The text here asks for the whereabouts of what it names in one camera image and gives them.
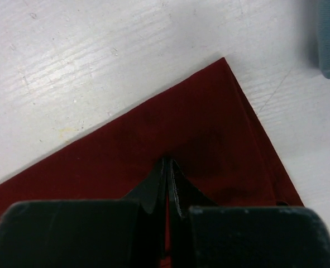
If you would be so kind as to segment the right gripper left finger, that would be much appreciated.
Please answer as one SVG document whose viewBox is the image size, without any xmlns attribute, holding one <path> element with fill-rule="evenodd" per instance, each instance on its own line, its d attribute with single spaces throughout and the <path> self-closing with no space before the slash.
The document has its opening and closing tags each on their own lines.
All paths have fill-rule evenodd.
<svg viewBox="0 0 330 268">
<path fill-rule="evenodd" d="M 156 253 L 165 258 L 167 159 L 158 160 L 147 177 L 128 192 L 123 200 L 137 200 L 151 219 L 151 237 L 155 239 Z"/>
</svg>

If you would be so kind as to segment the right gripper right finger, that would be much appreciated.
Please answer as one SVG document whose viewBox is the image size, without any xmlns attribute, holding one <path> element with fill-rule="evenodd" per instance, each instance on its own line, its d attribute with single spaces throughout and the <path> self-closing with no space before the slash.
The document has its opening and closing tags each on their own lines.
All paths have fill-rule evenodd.
<svg viewBox="0 0 330 268">
<path fill-rule="evenodd" d="M 191 206 L 216 207 L 218 204 L 193 185 L 173 159 L 168 162 L 167 183 L 171 266 L 193 267 L 195 257 L 188 216 L 189 208 Z"/>
</svg>

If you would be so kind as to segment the dark maroon t shirt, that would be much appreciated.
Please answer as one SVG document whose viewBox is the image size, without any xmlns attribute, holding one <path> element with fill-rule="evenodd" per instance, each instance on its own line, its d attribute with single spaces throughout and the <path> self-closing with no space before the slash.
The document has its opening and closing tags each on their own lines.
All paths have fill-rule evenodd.
<svg viewBox="0 0 330 268">
<path fill-rule="evenodd" d="M 193 267 L 289 267 L 274 208 L 301 205 L 225 59 L 0 185 L 0 267 L 172 267 L 151 219 L 122 198 L 162 157 L 216 207 L 191 206 Z"/>
</svg>

